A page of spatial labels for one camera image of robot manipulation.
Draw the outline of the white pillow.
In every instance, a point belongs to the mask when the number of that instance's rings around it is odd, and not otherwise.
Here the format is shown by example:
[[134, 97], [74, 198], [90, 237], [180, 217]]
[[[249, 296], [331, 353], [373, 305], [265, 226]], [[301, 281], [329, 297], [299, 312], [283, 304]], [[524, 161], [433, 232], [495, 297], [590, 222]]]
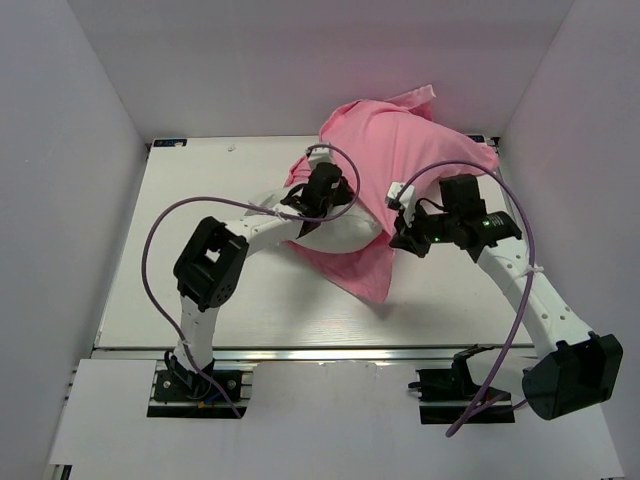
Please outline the white pillow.
[[245, 226], [252, 224], [251, 232], [246, 235], [250, 255], [285, 241], [312, 252], [354, 253], [367, 247], [382, 233], [382, 226], [359, 203], [335, 220], [310, 224], [311, 231], [308, 233], [302, 233], [303, 223], [300, 221], [272, 217], [253, 210], [247, 210], [246, 216], [259, 217], [259, 222], [246, 218], [242, 220]]

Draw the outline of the pink pillowcase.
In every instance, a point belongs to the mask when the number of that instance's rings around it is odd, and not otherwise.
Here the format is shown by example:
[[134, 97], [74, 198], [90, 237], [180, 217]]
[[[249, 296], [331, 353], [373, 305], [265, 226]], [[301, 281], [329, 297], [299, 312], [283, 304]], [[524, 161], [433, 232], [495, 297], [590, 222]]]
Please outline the pink pillowcase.
[[420, 169], [413, 186], [423, 195], [443, 177], [480, 174], [497, 169], [497, 153], [484, 143], [434, 122], [431, 85], [386, 100], [356, 100], [332, 112], [319, 139], [340, 148], [332, 156], [351, 187], [359, 188], [358, 203], [382, 226], [382, 233], [354, 253], [312, 252], [290, 248], [327, 280], [348, 293], [380, 304], [388, 296], [395, 252], [389, 243], [395, 214], [385, 201], [392, 182], [404, 182]]

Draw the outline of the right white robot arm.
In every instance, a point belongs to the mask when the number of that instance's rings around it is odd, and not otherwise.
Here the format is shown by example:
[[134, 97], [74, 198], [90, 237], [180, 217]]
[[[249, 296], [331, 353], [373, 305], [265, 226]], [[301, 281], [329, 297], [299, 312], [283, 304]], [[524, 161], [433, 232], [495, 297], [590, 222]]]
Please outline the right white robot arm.
[[430, 214], [411, 185], [394, 182], [386, 201], [396, 211], [391, 247], [424, 257], [434, 244], [454, 244], [483, 270], [515, 310], [533, 343], [529, 360], [474, 346], [454, 357], [451, 384], [472, 399], [493, 388], [527, 401], [552, 420], [610, 399], [623, 358], [612, 335], [599, 335], [568, 306], [529, 257], [522, 231], [504, 211], [488, 212], [472, 175], [439, 183], [442, 210]]

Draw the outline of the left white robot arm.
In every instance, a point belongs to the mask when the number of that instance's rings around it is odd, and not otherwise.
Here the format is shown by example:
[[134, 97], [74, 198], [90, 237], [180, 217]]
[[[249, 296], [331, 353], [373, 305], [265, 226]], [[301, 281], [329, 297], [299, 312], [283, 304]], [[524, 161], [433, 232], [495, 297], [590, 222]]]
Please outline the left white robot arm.
[[313, 232], [322, 220], [352, 207], [358, 193], [338, 166], [321, 162], [306, 182], [257, 196], [238, 220], [200, 221], [173, 269], [181, 336], [167, 368], [188, 398], [202, 398], [210, 390], [217, 317], [236, 290], [245, 260]]

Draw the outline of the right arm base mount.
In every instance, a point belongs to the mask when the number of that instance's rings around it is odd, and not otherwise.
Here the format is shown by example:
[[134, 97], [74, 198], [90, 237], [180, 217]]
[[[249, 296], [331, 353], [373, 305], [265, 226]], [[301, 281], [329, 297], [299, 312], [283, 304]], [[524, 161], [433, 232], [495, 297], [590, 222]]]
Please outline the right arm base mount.
[[[448, 368], [425, 368], [416, 371], [416, 380], [407, 386], [419, 400], [422, 425], [454, 423], [480, 390], [484, 380], [471, 379], [466, 361], [475, 354], [492, 352], [493, 346], [474, 345], [457, 353]], [[515, 422], [511, 395], [490, 387], [478, 407], [493, 402], [487, 409], [472, 416], [468, 424], [513, 424]]]

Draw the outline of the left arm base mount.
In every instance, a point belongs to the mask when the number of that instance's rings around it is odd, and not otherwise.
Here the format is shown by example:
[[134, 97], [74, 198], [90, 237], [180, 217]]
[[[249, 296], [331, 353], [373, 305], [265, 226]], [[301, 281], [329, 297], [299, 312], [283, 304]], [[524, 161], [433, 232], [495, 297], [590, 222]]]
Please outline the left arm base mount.
[[218, 370], [212, 361], [204, 368], [216, 385], [178, 363], [172, 351], [166, 351], [164, 366], [153, 378], [148, 418], [239, 420], [246, 413], [251, 395], [250, 373], [242, 370]]

